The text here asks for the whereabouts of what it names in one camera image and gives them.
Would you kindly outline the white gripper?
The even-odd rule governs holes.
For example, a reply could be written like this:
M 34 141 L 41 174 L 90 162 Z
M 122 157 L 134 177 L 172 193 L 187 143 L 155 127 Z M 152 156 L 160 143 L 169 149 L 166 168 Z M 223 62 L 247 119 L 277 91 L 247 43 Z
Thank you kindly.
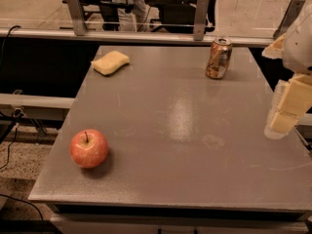
M 266 137 L 281 139 L 312 107 L 312 77 L 305 75 L 312 73 L 312 4 L 261 55 L 282 58 L 284 67 L 295 73 L 289 81 L 278 81 L 264 128 Z

